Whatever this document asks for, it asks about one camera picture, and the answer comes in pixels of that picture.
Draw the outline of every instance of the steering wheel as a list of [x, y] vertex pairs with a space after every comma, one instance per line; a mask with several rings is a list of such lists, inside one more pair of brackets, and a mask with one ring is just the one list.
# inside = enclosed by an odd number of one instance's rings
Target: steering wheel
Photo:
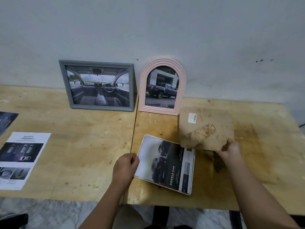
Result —
[[111, 93], [111, 92], [113, 92], [114, 87], [112, 86], [112, 84], [106, 83], [106, 84], [104, 84], [104, 90], [105, 90], [106, 92]]

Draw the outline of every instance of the car brochure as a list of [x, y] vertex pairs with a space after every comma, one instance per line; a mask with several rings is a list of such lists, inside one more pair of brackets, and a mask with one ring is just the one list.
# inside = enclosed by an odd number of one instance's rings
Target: car brochure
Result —
[[18, 115], [18, 113], [12, 112], [0, 112], [0, 136], [14, 122]]
[[145, 135], [138, 153], [135, 177], [183, 194], [192, 192], [195, 150]]
[[0, 190], [21, 190], [50, 133], [13, 132], [0, 150]]

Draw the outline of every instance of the pickup truck photo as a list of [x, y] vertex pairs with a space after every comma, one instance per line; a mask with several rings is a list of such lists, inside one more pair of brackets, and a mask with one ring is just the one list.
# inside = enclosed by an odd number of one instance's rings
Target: pickup truck photo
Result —
[[150, 97], [157, 96], [159, 99], [163, 98], [163, 96], [177, 96], [177, 88], [167, 83], [158, 83], [157, 85], [148, 84], [146, 90]]

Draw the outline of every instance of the windshield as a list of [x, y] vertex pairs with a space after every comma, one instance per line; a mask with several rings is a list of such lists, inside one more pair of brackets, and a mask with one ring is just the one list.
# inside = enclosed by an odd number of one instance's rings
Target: windshield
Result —
[[113, 83], [115, 76], [114, 75], [92, 75], [92, 74], [80, 74], [81, 78], [86, 83]]

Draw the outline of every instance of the plywood tabletop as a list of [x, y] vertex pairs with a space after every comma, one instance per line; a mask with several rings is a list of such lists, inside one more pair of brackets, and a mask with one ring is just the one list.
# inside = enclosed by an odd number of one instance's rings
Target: plywood tabletop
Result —
[[[184, 98], [182, 106], [228, 110], [235, 140], [256, 177], [290, 214], [305, 215], [305, 135], [280, 104]], [[178, 117], [137, 112], [132, 152], [145, 134], [179, 142]], [[227, 170], [216, 173], [197, 152], [190, 196], [134, 178], [124, 202], [190, 208], [238, 210]]]
[[1, 147], [12, 132], [51, 133], [22, 190], [0, 196], [99, 201], [131, 149], [136, 112], [71, 109], [65, 90], [0, 86], [0, 111], [19, 113]]

